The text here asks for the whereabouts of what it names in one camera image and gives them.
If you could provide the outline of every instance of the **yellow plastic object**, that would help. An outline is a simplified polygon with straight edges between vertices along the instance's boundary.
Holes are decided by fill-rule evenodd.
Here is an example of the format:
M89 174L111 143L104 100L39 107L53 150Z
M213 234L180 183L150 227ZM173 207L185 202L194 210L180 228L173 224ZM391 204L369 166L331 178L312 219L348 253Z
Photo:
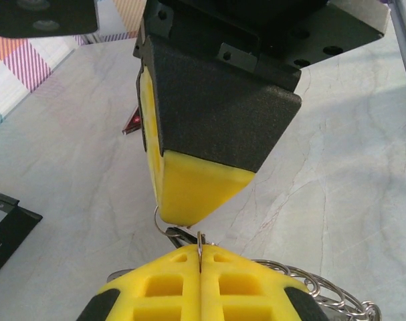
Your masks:
M301 321L284 288L305 285L213 245L182 247L106 284L106 321Z
M153 82L146 67L140 77L140 103L148 165L163 221L194 225L254 178L255 173L171 150L161 156Z
M106 321L199 321L197 246L182 247L115 279L120 295Z
M214 245L203 246L201 321L301 321L284 289L294 278Z

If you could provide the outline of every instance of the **white marble table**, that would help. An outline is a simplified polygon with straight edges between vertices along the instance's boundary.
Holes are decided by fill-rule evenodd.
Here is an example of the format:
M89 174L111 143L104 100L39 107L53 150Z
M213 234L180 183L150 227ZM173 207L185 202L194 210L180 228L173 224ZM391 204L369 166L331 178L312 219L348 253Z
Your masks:
M406 320L406 75L386 38L304 70L304 103L256 180L199 224ZM131 40L80 48L0 127L0 192L44 216L0 272L0 320L75 320L107 275L173 246L139 132Z

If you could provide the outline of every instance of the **yellow gripper pad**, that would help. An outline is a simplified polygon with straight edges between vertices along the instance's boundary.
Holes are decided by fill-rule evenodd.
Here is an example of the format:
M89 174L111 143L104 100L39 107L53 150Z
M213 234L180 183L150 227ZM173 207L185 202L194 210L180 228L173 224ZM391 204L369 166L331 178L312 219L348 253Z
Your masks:
M100 289L77 321L328 321L306 286L214 245L189 245Z
M249 184L300 98L183 55L153 35L140 51L142 133L159 213L167 223L191 226Z

